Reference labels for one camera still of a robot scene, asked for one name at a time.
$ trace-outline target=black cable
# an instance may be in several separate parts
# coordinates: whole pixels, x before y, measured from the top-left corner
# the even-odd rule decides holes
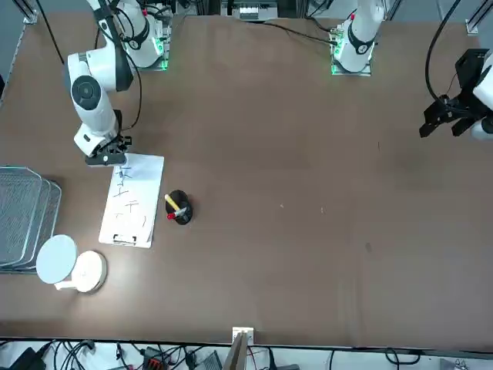
[[[202,345],[202,346],[200,346],[200,347],[198,347],[198,348],[194,349],[193,351],[189,352],[189,354],[188,354],[188,355],[189,355],[189,356],[191,356],[191,355],[193,355],[195,352],[197,352],[197,351],[201,350],[201,349],[202,349],[202,348],[204,348],[204,347],[205,347],[205,345]],[[176,368],[178,368],[178,366],[180,366],[180,365],[182,364],[182,362],[184,362],[185,360],[186,360],[186,357],[185,357],[185,358],[183,358],[183,359],[181,359],[180,361],[178,361],[178,362],[176,363],[175,367],[174,367],[174,368],[171,368],[170,370],[175,370],[175,369],[176,369]]]
[[[154,6],[154,5],[148,5],[148,4],[143,5],[143,4],[141,4],[140,6],[142,8],[145,8],[145,9],[152,8],[152,9],[155,9],[155,10],[159,10],[159,8],[157,6]]]
[[[269,350],[269,370],[277,370],[276,359],[274,358],[274,353],[270,347],[267,347]]]
[[[329,370],[332,370],[332,360],[334,360],[334,353],[336,353],[336,352],[332,351],[332,353],[330,354]]]
[[[170,355],[172,355],[174,352],[176,352],[180,348],[181,348],[181,346],[168,348],[163,353],[166,354],[167,352],[171,351]],[[161,356],[161,353],[158,353],[157,355],[154,355],[153,357],[149,358],[148,360],[152,360],[153,358],[158,358],[159,356]],[[144,362],[142,364],[140,364],[140,366],[138,368],[136,368],[136,370],[140,370],[143,366],[144,366]]]
[[[388,353],[392,352],[392,354],[395,357],[395,360],[389,357]],[[385,349],[385,358],[392,364],[396,365],[397,369],[399,369],[399,365],[416,365],[420,360],[421,360],[421,353],[416,354],[416,358],[412,361],[401,361],[399,359],[399,356],[397,355],[397,352],[393,348],[386,348]]]
[[[326,44],[329,44],[329,45],[337,45],[337,42],[335,42],[335,41],[331,41],[331,40],[327,40],[327,39],[321,39],[319,37],[307,35],[306,33],[298,32],[298,31],[295,31],[294,29],[289,29],[287,27],[284,27],[283,25],[276,25],[274,23],[267,23],[267,22],[264,22],[264,23],[261,23],[261,24],[262,25],[271,25],[273,27],[277,27],[279,29],[283,29],[284,31],[291,32],[291,33],[293,33],[295,35],[306,37],[307,39],[310,39],[310,40],[314,40],[314,41],[318,41],[318,42],[323,42],[323,43],[326,43]]]
[[[134,348],[136,349],[136,351],[138,351],[138,353],[140,353],[142,356],[144,356],[144,353],[146,353],[146,350],[145,350],[145,349],[140,349],[139,347],[137,347],[137,346],[135,345],[135,343],[132,343],[132,342],[129,342],[129,343],[130,343],[130,345],[131,345],[132,347],[134,347]]]
[[[73,349],[71,349],[69,351],[69,353],[67,354],[67,356],[65,357],[65,359],[63,360],[62,367],[60,368],[60,370],[63,370],[63,368],[68,369],[69,364],[70,364],[70,359],[72,358],[74,353],[76,353],[80,348],[82,348],[85,345],[87,345],[87,344],[84,342],[80,342]]]
[[[317,8],[315,10],[313,10],[310,15],[308,15],[308,18],[309,17],[313,17],[314,14],[316,12],[318,12],[320,10],[320,8],[322,8],[326,4],[327,4],[327,7],[325,8],[325,10],[328,10],[329,7],[332,5],[333,2],[334,2],[334,0],[325,0],[324,2],[321,2],[320,5],[318,5]]]
[[[160,344],[157,345],[157,348],[159,348],[159,350],[161,351],[161,362],[163,363],[163,366],[164,366],[166,364],[165,357],[164,357],[164,351],[161,348]]]
[[[454,10],[458,7],[458,5],[461,3],[462,0],[455,0],[454,4],[448,9],[447,15],[444,17],[443,21],[441,21],[440,26],[438,26],[438,29],[436,33],[433,36],[433,39],[431,40],[430,46],[428,48],[428,53],[426,55],[426,63],[424,64],[424,79],[426,80],[426,87],[428,88],[428,92],[430,95],[433,97],[433,99],[436,102],[439,102],[448,112],[453,112],[453,113],[459,113],[459,114],[464,114],[464,113],[469,113],[468,110],[464,109],[459,109],[455,108],[454,106],[451,106],[438,98],[437,94],[433,91],[433,88],[431,87],[430,83],[430,60],[431,60],[431,52],[433,51],[434,45],[436,44],[438,40],[438,36],[440,36],[441,31],[447,24],[448,19],[451,17],[452,13]]]
[[[124,42],[132,41],[136,37],[136,30],[133,28],[133,23],[130,20],[129,15],[126,14],[122,9],[120,9],[120,8],[116,8],[116,9],[117,9],[117,13],[122,13],[123,16],[126,18],[126,20],[129,21],[130,28],[132,29],[132,37],[130,37],[130,38],[125,37],[122,41],[124,41]]]
[[[113,42],[114,44],[114,41],[113,39],[111,38],[111,36],[109,36],[104,29],[101,28],[100,25],[98,25],[99,29],[101,30],[101,33],[108,39],[110,40],[111,42]],[[139,122],[139,118],[140,118],[140,111],[142,109],[142,80],[140,79],[140,72],[139,72],[139,69],[137,68],[137,65],[135,64],[135,62],[133,61],[132,57],[129,55],[129,53],[125,50],[125,48],[122,47],[122,50],[123,52],[126,54],[127,58],[130,60],[130,62],[132,62],[133,64],[133,67],[135,68],[136,70],[136,73],[137,73],[137,77],[139,79],[139,110],[137,111],[137,117],[136,117],[136,120],[128,127],[125,127],[125,128],[122,128],[122,131],[127,131],[127,130],[130,130],[132,129],[133,127],[135,127],[135,125]]]
[[[395,356],[395,361],[392,361],[390,357],[388,357],[388,351],[391,351],[394,353]],[[385,357],[387,360],[392,364],[397,366],[397,370],[399,370],[399,366],[401,365],[401,362],[399,361],[399,356],[397,356],[397,352],[393,348],[386,348],[385,349]]]
[[[56,346],[56,348],[55,348],[55,354],[53,355],[53,368],[54,368],[55,370],[58,370],[58,369],[56,368],[56,356],[57,356],[57,354],[59,353],[59,348],[60,348],[60,346],[62,345],[62,343],[63,343],[62,341],[61,341],[61,342],[59,342],[59,345],[57,345],[57,346]]]
[[[312,21],[313,23],[315,23],[315,26],[318,27],[319,29],[321,29],[322,31],[332,32],[332,30],[334,29],[332,27],[329,27],[329,28],[323,27],[314,17],[307,17],[307,19]]]
[[[39,3],[39,0],[36,0],[36,4],[38,5],[39,11],[41,12],[41,14],[43,16],[43,19],[45,20],[46,28],[48,29],[49,35],[52,38],[53,45],[55,46],[56,52],[59,55],[60,62],[63,65],[65,65],[65,61],[63,60],[62,53],[60,52],[59,46],[58,46],[58,44],[56,43],[56,40],[55,40],[55,36],[53,35],[52,28],[49,26],[48,19],[46,18],[45,10],[43,9],[43,7],[41,6],[41,4]]]
[[[119,342],[116,342],[116,359],[122,362],[123,367],[126,370],[129,370],[129,366],[126,364],[124,356],[125,354],[123,353],[121,344]]]
[[[98,30],[96,31],[96,40],[94,40],[94,50],[98,48],[98,39],[99,39],[99,27]]]
[[[356,11],[357,11],[357,8],[355,10],[353,10],[351,13],[349,13],[349,15],[347,16],[346,20],[348,20],[349,17],[351,17]]]
[[[448,86],[447,92],[445,95],[448,95],[448,92],[450,91],[452,84],[454,83],[455,77],[457,77],[457,73],[454,74],[454,77],[452,77],[452,80],[450,81],[450,85]]]
[[[164,8],[161,8],[160,10],[158,10],[157,12],[149,13],[149,14],[152,15],[153,17],[156,17],[157,15],[161,14],[162,12],[165,12],[166,10],[170,10],[170,9],[171,9],[170,6],[165,6]]]
[[[72,344],[71,344],[70,342],[68,342],[68,345],[69,345],[70,349],[72,349],[72,350],[74,349],[74,348],[72,347]],[[78,365],[79,369],[86,370],[86,369],[84,368],[84,366],[82,366],[82,364],[80,363],[79,359],[77,358],[77,353],[78,353],[78,352],[76,352],[76,353],[75,353],[75,355],[74,355],[73,357],[74,357],[75,361],[77,362],[77,365]]]

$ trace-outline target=metal rack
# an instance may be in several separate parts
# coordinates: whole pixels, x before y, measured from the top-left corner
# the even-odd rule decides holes
[[[0,166],[0,273],[35,273],[52,235],[62,190],[27,167]]]

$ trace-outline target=brown table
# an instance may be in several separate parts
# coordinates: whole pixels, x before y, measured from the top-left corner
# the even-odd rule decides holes
[[[54,14],[64,55],[90,14]],[[285,25],[323,36],[304,20]],[[331,77],[328,48],[266,25],[189,17],[170,68],[143,73],[137,153],[165,157],[162,191],[191,194],[187,227],[160,201],[153,247],[98,243],[110,169],[88,168],[45,26],[25,35],[0,112],[0,158],[63,189],[58,234],[109,262],[96,294],[0,276],[0,335],[493,349],[491,143],[441,128],[424,58],[437,24],[382,25],[371,78]],[[448,26],[437,92],[475,44]],[[113,97],[134,120],[138,84]]]

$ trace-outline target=clipboard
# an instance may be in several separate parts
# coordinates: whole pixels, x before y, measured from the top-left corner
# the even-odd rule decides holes
[[[151,248],[164,158],[126,154],[109,185],[99,243]]]

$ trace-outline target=gray floor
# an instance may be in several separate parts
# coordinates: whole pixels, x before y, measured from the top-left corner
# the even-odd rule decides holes
[[[86,0],[40,0],[46,12],[89,12]],[[403,0],[394,20],[400,22],[438,21],[454,0]],[[464,22],[481,3],[481,0],[463,0],[451,20]],[[335,0],[328,11],[320,17],[345,18],[356,8],[357,0]],[[309,12],[315,8],[311,5]],[[18,37],[22,31],[23,17],[12,0],[0,1],[0,75],[7,79]],[[493,48],[493,12],[482,22],[479,29],[481,46]]]

